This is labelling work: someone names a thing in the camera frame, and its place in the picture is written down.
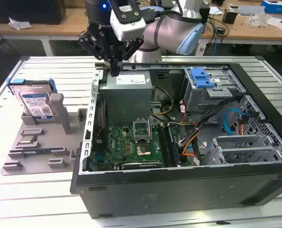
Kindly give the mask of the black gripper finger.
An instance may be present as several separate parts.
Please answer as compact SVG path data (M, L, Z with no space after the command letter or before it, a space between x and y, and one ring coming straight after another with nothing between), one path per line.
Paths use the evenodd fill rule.
M99 32L95 37L86 30L78 38L78 43L98 60L103 60L110 67L111 76L116 76L116 62L113 55L113 46L108 43L107 34Z
M128 60L144 43L142 38L134 38L129 41L118 41L115 45L115 76L119 75L120 65L123 60Z

